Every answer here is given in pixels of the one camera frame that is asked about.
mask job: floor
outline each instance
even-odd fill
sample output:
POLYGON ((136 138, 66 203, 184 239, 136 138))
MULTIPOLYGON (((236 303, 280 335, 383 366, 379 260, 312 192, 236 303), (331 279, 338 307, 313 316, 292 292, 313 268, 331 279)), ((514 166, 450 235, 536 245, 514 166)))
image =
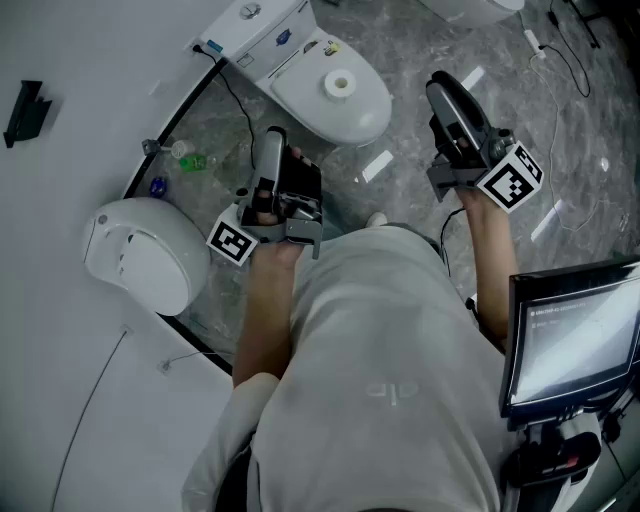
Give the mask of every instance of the floor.
MULTIPOLYGON (((557 1, 554 5, 565 37, 589 74, 589 98, 578 93, 568 68, 554 52, 547 50, 546 60, 533 63, 548 81, 560 109, 551 176, 554 201, 548 178, 556 106, 545 84, 529 67, 532 51, 523 36, 523 24, 542 43, 562 51, 576 68, 583 90, 586 84, 546 17, 546 1, 527 2, 522 21, 512 16, 476 30, 444 22, 418 0, 343 0, 340 7, 312 0, 312 5, 319 26, 363 55, 393 96, 391 124, 376 142, 357 149, 335 147, 303 128, 229 67, 224 75, 251 116, 257 134, 271 125, 284 127, 290 143, 320 166, 327 200, 335 205, 347 230, 359 229, 371 213, 384 211, 391 221, 407 222, 426 235, 439 237, 447 215, 460 205, 453 193, 438 203, 425 174, 436 154, 428 126, 432 113, 425 83, 439 69, 463 80, 481 66, 485 74, 471 92, 493 125, 513 129, 546 171, 543 189, 511 214, 520 269, 602 260, 613 253, 630 253, 638 245, 638 95, 626 65, 626 49, 608 20, 592 23, 602 45, 592 50, 568 4, 557 1), (394 155, 391 164, 369 183, 356 181, 384 150, 394 155), (553 216, 542 234, 532 240, 534 229, 559 200, 565 227, 553 216)), ((588 1, 580 5, 584 12, 589 11, 588 1)), ((155 176, 167 177, 166 200, 206 236, 219 213, 232 202, 232 192, 251 176, 246 119, 220 78, 185 115, 170 142, 178 139, 194 142, 198 152, 208 156, 209 169, 183 173, 170 156, 160 155, 136 195, 146 195, 155 176)), ((469 296, 475 292, 475 271, 465 224, 462 215, 450 222, 445 245, 452 279, 462 296, 469 296)), ((178 318, 232 361, 244 313, 247 268, 239 269, 218 255, 212 258, 205 290, 178 318)))

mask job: white toilet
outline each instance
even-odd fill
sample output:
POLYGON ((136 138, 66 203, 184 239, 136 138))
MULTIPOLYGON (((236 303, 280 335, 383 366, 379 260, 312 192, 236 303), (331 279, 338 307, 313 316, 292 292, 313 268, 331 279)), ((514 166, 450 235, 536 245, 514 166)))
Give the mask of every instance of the white toilet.
POLYGON ((198 228, 170 204, 146 197, 100 208, 85 227, 82 256, 94 277, 171 316, 198 296, 211 262, 198 228))
POLYGON ((380 76, 317 26, 308 0, 236 0, 200 37, 329 142, 369 144, 391 120, 391 97, 380 76))
POLYGON ((497 23, 516 14, 525 0, 420 0, 445 21, 466 28, 497 23))

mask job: white cable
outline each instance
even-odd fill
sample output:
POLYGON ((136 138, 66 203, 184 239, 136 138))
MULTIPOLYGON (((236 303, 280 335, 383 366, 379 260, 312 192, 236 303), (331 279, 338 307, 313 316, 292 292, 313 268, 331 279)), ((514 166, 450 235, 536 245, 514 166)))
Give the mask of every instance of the white cable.
POLYGON ((524 18, 522 17, 522 11, 518 11, 518 16, 520 16, 520 23, 522 23, 522 30, 525 31, 527 28, 524 26, 524 18))
POLYGON ((171 364, 174 361, 177 361, 178 359, 185 359, 187 357, 191 357, 191 356, 197 356, 198 354, 202 354, 204 356, 214 356, 216 355, 216 352, 193 352, 192 354, 187 354, 186 356, 180 356, 180 357, 174 357, 173 359, 169 359, 168 361, 165 361, 165 364, 171 364))
POLYGON ((598 205, 600 203, 604 203, 604 204, 617 204, 617 203, 612 203, 611 201, 607 201, 606 199, 598 199, 596 201, 596 204, 593 206, 593 209, 591 210, 591 213, 589 214, 587 219, 584 222, 582 222, 577 228, 571 228, 563 224, 562 217, 560 217, 560 212, 556 209, 556 197, 555 197, 555 191, 553 190, 553 179, 552 179, 553 178, 553 147, 556 144, 556 136, 558 135, 558 125, 560 124, 560 105, 558 104, 558 100, 556 100, 556 97, 553 94, 553 90, 551 89, 549 82, 547 82, 547 79, 543 77, 540 73, 538 73, 538 70, 533 67, 533 59, 535 59, 538 56, 539 54, 535 54, 534 56, 531 57, 531 59, 529 59, 529 67, 533 70, 533 72, 536 75, 538 75, 538 78, 540 78, 540 80, 542 80, 544 84, 547 86, 547 89, 549 89, 549 94, 551 94, 551 98, 553 99, 553 102, 556 104, 556 127, 553 131, 553 140, 551 141, 551 147, 549 148, 549 188, 551 189, 551 204, 553 205, 553 209, 556 212, 556 215, 558 216, 558 221, 560 222, 560 226, 562 227, 562 229, 566 229, 567 231, 571 231, 572 233, 575 233, 576 231, 581 230, 583 227, 585 227, 589 223, 589 221, 595 215, 596 210, 598 209, 598 205))

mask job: toilet paper roll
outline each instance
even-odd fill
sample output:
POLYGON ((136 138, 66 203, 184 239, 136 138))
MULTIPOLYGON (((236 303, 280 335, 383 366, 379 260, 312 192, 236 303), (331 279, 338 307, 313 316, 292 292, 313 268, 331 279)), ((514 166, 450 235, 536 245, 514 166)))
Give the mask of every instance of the toilet paper roll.
POLYGON ((331 71, 324 77, 324 90, 332 101, 345 101, 356 92, 356 77, 346 69, 331 71))

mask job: black bracket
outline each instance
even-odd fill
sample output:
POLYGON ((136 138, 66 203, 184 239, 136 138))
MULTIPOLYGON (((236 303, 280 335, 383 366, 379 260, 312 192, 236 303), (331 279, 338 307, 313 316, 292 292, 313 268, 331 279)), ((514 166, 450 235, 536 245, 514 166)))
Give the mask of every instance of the black bracket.
POLYGON ((22 88, 13 107, 9 127, 3 134, 7 148, 12 148, 16 141, 35 139, 40 134, 42 123, 51 106, 50 101, 43 101, 38 97, 40 87, 42 82, 22 80, 22 88))

